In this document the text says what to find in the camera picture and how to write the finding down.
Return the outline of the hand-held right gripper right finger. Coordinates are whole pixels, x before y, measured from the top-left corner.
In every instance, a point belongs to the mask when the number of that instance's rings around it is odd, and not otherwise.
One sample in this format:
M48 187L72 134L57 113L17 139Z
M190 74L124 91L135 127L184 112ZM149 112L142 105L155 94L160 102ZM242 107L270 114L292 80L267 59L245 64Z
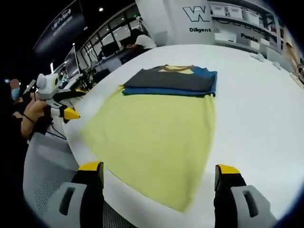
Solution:
M271 228L277 222L270 202L232 166L216 165L214 191L216 228Z

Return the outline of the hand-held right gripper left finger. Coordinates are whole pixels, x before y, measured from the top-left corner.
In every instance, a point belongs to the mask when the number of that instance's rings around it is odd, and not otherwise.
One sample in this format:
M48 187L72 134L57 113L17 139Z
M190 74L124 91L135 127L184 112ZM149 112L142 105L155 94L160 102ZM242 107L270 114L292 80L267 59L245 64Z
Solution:
M70 182L51 195L43 220L49 228L101 228L104 211L104 163L81 165Z

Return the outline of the person's left hand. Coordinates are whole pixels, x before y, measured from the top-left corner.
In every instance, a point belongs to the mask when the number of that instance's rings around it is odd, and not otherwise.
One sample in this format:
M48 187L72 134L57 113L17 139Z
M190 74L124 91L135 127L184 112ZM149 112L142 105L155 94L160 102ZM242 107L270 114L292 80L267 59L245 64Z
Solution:
M50 108L43 100L35 101L23 114L23 118L33 124L43 116L51 117Z

